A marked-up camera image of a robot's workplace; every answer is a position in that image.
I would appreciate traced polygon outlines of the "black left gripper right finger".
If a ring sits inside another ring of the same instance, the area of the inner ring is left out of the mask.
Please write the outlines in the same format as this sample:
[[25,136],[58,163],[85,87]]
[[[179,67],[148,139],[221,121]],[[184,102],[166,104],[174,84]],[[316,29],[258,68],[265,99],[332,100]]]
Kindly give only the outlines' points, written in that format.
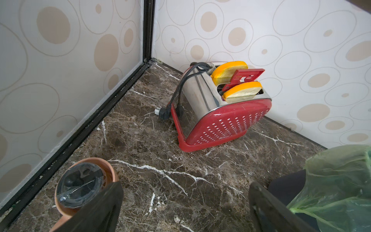
[[314,232],[259,183],[249,187],[249,207],[257,232]]

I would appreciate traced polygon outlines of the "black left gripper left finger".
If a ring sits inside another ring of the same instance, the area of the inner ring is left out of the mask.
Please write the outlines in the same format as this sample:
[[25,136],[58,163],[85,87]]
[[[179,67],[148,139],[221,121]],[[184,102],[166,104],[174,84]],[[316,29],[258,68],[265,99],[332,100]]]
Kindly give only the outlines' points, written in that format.
[[123,202],[120,182],[108,185],[72,218],[62,223],[56,232],[114,232]]

